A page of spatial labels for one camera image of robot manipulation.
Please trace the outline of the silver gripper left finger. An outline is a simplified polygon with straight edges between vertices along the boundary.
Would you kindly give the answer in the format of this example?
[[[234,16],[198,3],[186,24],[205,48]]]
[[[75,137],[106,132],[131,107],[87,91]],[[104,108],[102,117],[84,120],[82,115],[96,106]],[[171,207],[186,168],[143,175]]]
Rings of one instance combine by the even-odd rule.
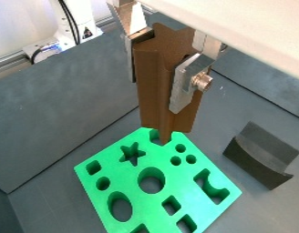
[[[136,0],[106,0],[112,16],[119,23],[122,38],[127,49],[130,81],[136,82],[132,47],[151,39],[154,29],[147,26],[143,6]]]

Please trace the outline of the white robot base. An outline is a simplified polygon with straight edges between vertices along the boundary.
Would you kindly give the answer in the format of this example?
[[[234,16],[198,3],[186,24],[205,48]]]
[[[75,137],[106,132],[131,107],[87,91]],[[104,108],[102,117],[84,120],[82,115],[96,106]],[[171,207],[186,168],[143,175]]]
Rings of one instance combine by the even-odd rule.
[[[90,0],[49,0],[58,21],[55,35],[23,48],[36,64],[103,34],[96,26]]]

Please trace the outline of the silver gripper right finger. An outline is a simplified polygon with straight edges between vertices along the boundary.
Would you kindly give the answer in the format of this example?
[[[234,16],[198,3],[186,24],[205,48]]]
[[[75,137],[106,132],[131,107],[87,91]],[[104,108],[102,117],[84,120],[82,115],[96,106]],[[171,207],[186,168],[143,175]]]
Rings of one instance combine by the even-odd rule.
[[[197,52],[175,67],[170,95],[170,111],[178,114],[193,102],[195,91],[205,93],[211,87],[209,68],[223,54],[223,43],[201,31],[195,31],[193,47]]]

